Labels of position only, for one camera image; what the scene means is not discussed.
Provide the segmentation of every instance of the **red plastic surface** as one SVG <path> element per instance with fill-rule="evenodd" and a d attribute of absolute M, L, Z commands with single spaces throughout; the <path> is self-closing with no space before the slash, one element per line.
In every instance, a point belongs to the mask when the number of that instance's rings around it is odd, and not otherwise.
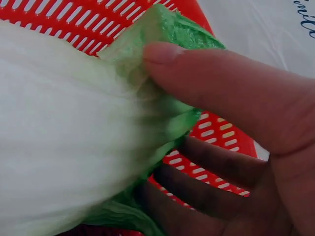
<path fill-rule="evenodd" d="M 70 42 L 75 48 L 89 55 L 110 45 L 128 26 L 133 24 L 152 4 L 162 3 L 170 10 L 211 28 L 195 0 L 0 0 L 0 19 L 41 33 L 50 34 Z M 204 113 L 193 129 L 192 136 L 232 151 L 256 157 L 253 141 L 229 122 L 210 113 Z M 248 195 L 223 179 L 207 172 L 187 159 L 172 152 L 165 158 L 177 169 L 218 188 Z M 80 226 L 86 235 L 90 227 Z M 92 235 L 137 236 L 138 233 L 92 227 Z"/>

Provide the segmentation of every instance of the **basket hole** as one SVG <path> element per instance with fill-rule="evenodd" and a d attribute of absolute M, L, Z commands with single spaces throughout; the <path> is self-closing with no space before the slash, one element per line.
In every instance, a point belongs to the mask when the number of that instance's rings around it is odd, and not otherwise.
<path fill-rule="evenodd" d="M 9 0 L 2 0 L 2 1 L 0 2 L 0 7 L 6 6 L 6 5 L 8 4 L 8 2 L 9 2 Z"/>
<path fill-rule="evenodd" d="M 211 129 L 211 130 L 202 132 L 202 133 L 201 133 L 201 136 L 202 136 L 202 137 L 206 137 L 206 136 L 212 135 L 212 134 L 214 134 L 214 133 L 215 133 L 215 131 L 214 131 L 213 129 Z"/>
<path fill-rule="evenodd" d="M 231 148 L 230 151 L 238 151 L 240 148 L 239 147 L 234 147 L 234 148 Z"/>
<path fill-rule="evenodd" d="M 30 30 L 31 27 L 32 27 L 32 23 L 28 23 L 28 24 L 25 26 L 25 28 L 28 29 L 28 30 Z"/>
<path fill-rule="evenodd" d="M 102 42 L 99 42 L 98 44 L 95 45 L 95 47 L 93 47 L 93 49 L 90 51 L 90 53 L 95 52 L 95 50 L 102 44 Z"/>
<path fill-rule="evenodd" d="M 236 139 L 232 139 L 230 141 L 225 142 L 225 146 L 230 146 L 230 145 L 235 144 L 235 143 L 237 143 L 237 140 Z"/>
<path fill-rule="evenodd" d="M 222 178 L 216 178 L 216 180 L 215 180 L 216 183 L 221 182 L 221 181 L 223 181 Z"/>
<path fill-rule="evenodd" d="M 49 9 L 49 11 L 47 12 L 46 16 L 51 16 L 55 11 L 56 9 L 60 6 L 60 4 L 62 3 L 63 0 L 57 0 L 55 2 L 55 4 Z"/>
<path fill-rule="evenodd" d="M 41 28 L 43 28 L 43 26 L 37 26 L 36 29 L 35 29 L 35 31 L 36 31 L 36 32 L 40 32 Z"/>
<path fill-rule="evenodd" d="M 109 7 L 111 4 L 113 4 L 116 0 L 110 0 L 105 6 Z"/>
<path fill-rule="evenodd" d="M 115 36 L 114 36 L 114 39 L 116 39 L 119 35 L 121 35 L 122 34 L 122 32 L 124 32 L 125 31 L 125 29 L 126 29 L 126 27 L 125 28 L 123 28 L 121 31 L 119 31 Z"/>
<path fill-rule="evenodd" d="M 76 35 L 71 41 L 70 41 L 70 43 L 71 44 L 74 44 L 75 43 L 75 41 L 77 41 L 77 39 L 80 37 L 80 35 Z"/>
<path fill-rule="evenodd" d="M 82 39 L 81 42 L 78 44 L 78 46 L 76 46 L 76 49 L 80 48 L 85 43 L 85 41 L 87 41 L 87 39 L 88 39 L 87 37 Z"/>
<path fill-rule="evenodd" d="M 132 8 L 136 3 L 133 1 L 132 3 L 130 3 L 121 13 L 120 15 L 124 15 L 130 8 Z"/>
<path fill-rule="evenodd" d="M 170 6 L 168 6 L 167 8 L 168 8 L 168 9 L 171 9 L 174 5 L 175 5 L 175 4 L 172 3 L 172 4 L 170 4 Z"/>
<path fill-rule="evenodd" d="M 166 0 L 166 2 L 163 3 L 163 5 L 164 5 L 164 6 L 167 5 L 170 1 L 171 1 L 171 0 Z"/>
<path fill-rule="evenodd" d="M 192 173 L 193 173 L 193 174 L 197 174 L 197 173 L 200 173 L 200 172 L 203 172 L 203 171 L 205 171 L 205 169 L 203 169 L 203 168 L 200 167 L 200 168 L 198 168 L 198 169 L 193 170 Z"/>
<path fill-rule="evenodd" d="M 208 118 L 209 117 L 209 114 L 208 113 L 205 113 L 205 114 L 202 114 L 201 116 L 200 116 L 200 119 L 199 120 L 201 120 L 201 119 L 206 119 L 206 118 Z"/>
<path fill-rule="evenodd" d="M 174 165 L 174 164 L 177 164 L 177 163 L 180 163 L 183 159 L 181 159 L 180 157 L 179 158 L 176 158 L 174 160 L 171 160 L 169 161 L 169 164 L 170 165 Z"/>
<path fill-rule="evenodd" d="M 217 141 L 216 138 L 211 138 L 211 139 L 208 139 L 206 142 L 212 144 L 212 143 L 214 143 L 216 141 Z"/>
<path fill-rule="evenodd" d="M 34 5 L 35 2 L 36 2 L 36 0 L 29 0 L 29 2 L 24 7 L 24 11 L 29 11 L 30 8 Z"/>
<path fill-rule="evenodd" d="M 119 8 L 121 8 L 126 2 L 127 0 L 122 0 L 117 6 L 115 6 L 114 11 L 117 11 Z"/>
<path fill-rule="evenodd" d="M 68 17 L 68 19 L 66 20 L 68 23 L 71 22 L 73 20 L 73 18 L 79 14 L 79 12 L 81 11 L 82 6 L 77 7 L 77 9 L 74 10 L 74 12 Z"/>
<path fill-rule="evenodd" d="M 235 135 L 235 132 L 234 132 L 234 131 L 230 131 L 230 132 L 228 132 L 228 133 L 223 134 L 222 137 L 223 137 L 224 139 L 226 139 L 226 138 L 231 137 L 231 136 L 233 136 L 233 135 Z"/>
<path fill-rule="evenodd" d="M 175 150 L 175 151 L 172 151 L 170 154 L 168 154 L 167 157 L 176 156 L 178 154 L 179 152 Z"/>
<path fill-rule="evenodd" d="M 81 24 L 89 16 L 90 13 L 91 13 L 91 10 L 87 10 L 75 24 L 77 26 Z"/>
<path fill-rule="evenodd" d="M 101 19 L 98 24 L 96 26 L 94 26 L 94 28 L 92 29 L 92 31 L 96 31 L 105 21 L 106 21 L 106 17 L 104 17 L 103 19 Z"/>
<path fill-rule="evenodd" d="M 178 166 L 176 167 L 177 170 L 182 171 L 183 169 L 185 169 L 185 166 Z"/>
<path fill-rule="evenodd" d="M 48 29 L 45 31 L 45 34 L 48 34 L 48 35 L 49 35 L 49 34 L 51 33 L 51 31 L 52 31 L 52 30 L 53 30 L 53 28 L 51 28 L 51 27 L 50 27 L 50 28 L 48 28 Z"/>
<path fill-rule="evenodd" d="M 47 4 L 49 3 L 49 0 L 44 0 L 41 2 L 41 4 L 38 6 L 38 8 L 36 9 L 35 13 L 39 14 L 40 12 L 43 11 L 43 9 L 45 8 L 45 6 L 47 6 Z"/>
<path fill-rule="evenodd" d="M 146 11 L 141 12 L 136 18 L 134 18 L 132 20 L 132 22 L 134 23 L 136 20 L 138 20 Z"/>
<path fill-rule="evenodd" d="M 108 44 L 105 44 L 99 51 L 103 51 L 105 48 L 107 48 Z"/>
<path fill-rule="evenodd" d="M 136 14 L 136 12 L 140 10 L 140 8 L 141 8 L 141 7 L 139 6 L 139 7 L 137 7 L 136 9 L 134 9 L 129 15 L 127 15 L 126 18 L 129 19 L 131 16 L 133 16 L 134 14 Z"/>
<path fill-rule="evenodd" d="M 61 33 L 62 33 L 62 30 L 60 29 L 60 30 L 58 30 L 58 31 L 55 33 L 54 36 L 58 38 Z"/>
<path fill-rule="evenodd" d="M 88 43 L 87 46 L 85 46 L 85 48 L 82 50 L 82 52 L 85 52 L 86 50 L 88 50 L 90 48 L 90 46 L 95 42 L 95 40 L 93 39 L 91 42 Z"/>
<path fill-rule="evenodd" d="M 120 27 L 120 24 L 119 24 L 119 25 L 116 25 L 116 26 L 107 34 L 107 37 L 111 36 L 116 30 L 118 30 L 119 27 Z"/>
<path fill-rule="evenodd" d="M 64 39 L 64 40 L 67 40 L 67 39 L 70 37 L 70 35 L 71 35 L 71 33 L 68 32 L 68 33 L 63 37 L 63 39 Z"/>
<path fill-rule="evenodd" d="M 14 4 L 12 5 L 12 9 L 16 9 L 21 4 L 22 0 L 15 0 Z"/>
<path fill-rule="evenodd" d="M 244 192 L 240 193 L 241 196 L 244 196 L 246 194 L 249 194 L 249 191 L 244 191 Z"/>
<path fill-rule="evenodd" d="M 67 11 L 71 8 L 72 5 L 73 5 L 73 3 L 69 2 L 64 7 L 64 9 L 59 13 L 59 15 L 57 16 L 57 19 L 60 20 L 67 13 Z"/>
<path fill-rule="evenodd" d="M 225 125 L 220 126 L 220 130 L 229 129 L 229 128 L 231 128 L 231 127 L 232 127 L 232 124 L 231 124 L 231 123 L 225 124 Z"/>
<path fill-rule="evenodd" d="M 111 25 L 114 23 L 114 21 L 111 21 L 110 23 L 108 23 L 100 32 L 100 34 L 104 33 L 109 27 L 111 27 Z"/>
<path fill-rule="evenodd" d="M 230 186 L 229 183 L 224 183 L 224 184 L 219 185 L 218 188 L 226 188 L 228 186 Z"/>
<path fill-rule="evenodd" d="M 197 180 L 203 180 L 203 179 L 206 179 L 208 177 L 208 175 L 201 175 L 201 176 L 198 176 L 196 177 Z"/>
<path fill-rule="evenodd" d="M 208 121 L 208 122 L 205 122 L 203 124 L 198 125 L 198 128 L 199 129 L 204 129 L 204 128 L 209 127 L 211 125 L 212 125 L 212 123 L 210 121 Z"/>
<path fill-rule="evenodd" d="M 84 26 L 84 28 L 88 28 L 97 18 L 98 18 L 99 14 L 95 14 L 92 19 L 89 20 L 89 22 L 87 22 Z"/>

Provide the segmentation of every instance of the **finger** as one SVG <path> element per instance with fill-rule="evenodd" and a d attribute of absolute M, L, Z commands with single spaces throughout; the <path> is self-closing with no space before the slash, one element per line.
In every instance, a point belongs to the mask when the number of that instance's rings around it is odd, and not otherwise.
<path fill-rule="evenodd" d="M 61 233 L 57 236 L 104 236 L 111 234 L 111 230 L 103 226 L 78 225 L 72 230 Z"/>
<path fill-rule="evenodd" d="M 140 185 L 136 200 L 169 236 L 220 236 L 225 223 L 185 208 L 150 183 Z"/>
<path fill-rule="evenodd" d="M 257 232 L 264 236 L 289 235 L 291 220 L 279 198 L 270 163 L 267 166 L 246 205 L 224 231 L 226 236 L 255 236 Z"/>
<path fill-rule="evenodd" d="M 165 164 L 155 170 L 154 179 L 193 208 L 224 220 L 237 215 L 246 200 L 243 196 L 212 187 Z"/>
<path fill-rule="evenodd" d="M 300 236 L 295 228 L 292 229 L 290 236 Z"/>
<path fill-rule="evenodd" d="M 224 50 L 156 43 L 143 57 L 168 93 L 231 121 L 270 152 L 292 152 L 315 139 L 312 79 Z"/>
<path fill-rule="evenodd" d="M 196 165 L 251 190 L 266 167 L 266 162 L 187 137 L 179 147 L 182 155 Z"/>

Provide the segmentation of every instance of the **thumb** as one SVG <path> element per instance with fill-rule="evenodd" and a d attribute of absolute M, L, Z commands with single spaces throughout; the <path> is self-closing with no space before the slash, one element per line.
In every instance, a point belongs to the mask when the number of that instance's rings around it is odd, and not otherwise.
<path fill-rule="evenodd" d="M 143 58 L 168 93 L 229 120 L 270 152 L 291 152 L 314 138 L 312 79 L 229 51 L 170 43 L 148 45 Z"/>

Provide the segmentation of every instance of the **hand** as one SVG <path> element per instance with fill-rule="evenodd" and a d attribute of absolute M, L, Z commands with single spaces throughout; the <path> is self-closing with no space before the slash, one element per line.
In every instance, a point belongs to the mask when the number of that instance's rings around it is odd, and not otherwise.
<path fill-rule="evenodd" d="M 155 179 L 190 204 L 184 208 L 149 183 L 139 203 L 169 236 L 315 235 L 315 80 L 229 51 L 157 43 L 144 61 L 155 81 L 192 106 L 240 127 L 270 152 L 268 162 L 188 138 L 179 151 L 195 164 L 251 191 L 216 189 L 163 165 Z"/>

